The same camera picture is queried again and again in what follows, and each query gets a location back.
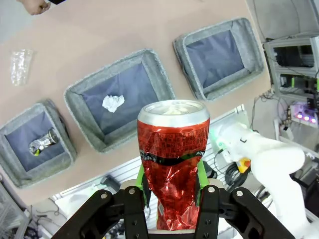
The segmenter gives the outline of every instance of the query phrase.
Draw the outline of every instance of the fist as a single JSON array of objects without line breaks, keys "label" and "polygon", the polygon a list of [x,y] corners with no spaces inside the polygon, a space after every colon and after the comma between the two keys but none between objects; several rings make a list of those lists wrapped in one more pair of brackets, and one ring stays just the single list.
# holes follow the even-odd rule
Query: fist
[{"label": "fist", "polygon": [[51,3],[46,3],[44,0],[18,0],[21,2],[25,10],[31,15],[37,15],[47,11]]}]

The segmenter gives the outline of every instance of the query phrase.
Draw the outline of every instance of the table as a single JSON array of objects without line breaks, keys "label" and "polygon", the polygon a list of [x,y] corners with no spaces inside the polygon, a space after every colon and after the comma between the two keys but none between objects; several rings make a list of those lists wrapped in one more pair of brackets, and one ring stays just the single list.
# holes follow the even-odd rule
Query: table
[{"label": "table", "polygon": [[[63,93],[69,85],[131,52],[152,48],[177,98],[194,99],[175,56],[173,40],[183,33],[237,17],[249,19],[257,32],[245,0],[68,0],[0,45],[0,125],[49,98],[63,116],[78,152],[71,168],[22,190],[15,188],[0,169],[14,193],[31,205],[139,155],[136,139],[107,155],[95,152],[65,105]],[[16,87],[10,81],[10,54],[22,48],[34,50],[35,55],[27,85]],[[265,70],[250,84],[205,104],[214,118],[269,88],[269,72]]]}]

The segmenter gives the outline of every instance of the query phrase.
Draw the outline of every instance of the crumpled tissue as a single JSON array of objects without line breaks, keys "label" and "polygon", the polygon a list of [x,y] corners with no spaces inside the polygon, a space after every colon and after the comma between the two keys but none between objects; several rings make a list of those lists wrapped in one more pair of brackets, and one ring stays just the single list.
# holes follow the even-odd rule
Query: crumpled tissue
[{"label": "crumpled tissue", "polygon": [[106,108],[109,112],[114,113],[119,106],[124,103],[123,96],[105,96],[102,102],[102,106]]}]

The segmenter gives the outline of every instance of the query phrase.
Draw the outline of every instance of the red soda can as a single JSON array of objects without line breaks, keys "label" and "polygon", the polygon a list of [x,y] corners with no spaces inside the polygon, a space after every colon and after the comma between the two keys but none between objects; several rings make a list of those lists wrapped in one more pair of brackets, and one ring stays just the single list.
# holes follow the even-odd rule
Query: red soda can
[{"label": "red soda can", "polygon": [[189,100],[152,103],[138,116],[142,165],[159,200],[159,230],[196,227],[197,164],[206,150],[209,122],[206,106]]}]

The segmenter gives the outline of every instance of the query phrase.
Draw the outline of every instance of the can lid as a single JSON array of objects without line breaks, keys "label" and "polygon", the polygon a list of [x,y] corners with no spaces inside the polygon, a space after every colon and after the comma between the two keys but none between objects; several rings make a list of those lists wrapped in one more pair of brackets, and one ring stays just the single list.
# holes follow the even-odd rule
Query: can lid
[{"label": "can lid", "polygon": [[163,127],[184,127],[203,123],[210,118],[206,106],[198,101],[169,100],[144,106],[138,120]]}]

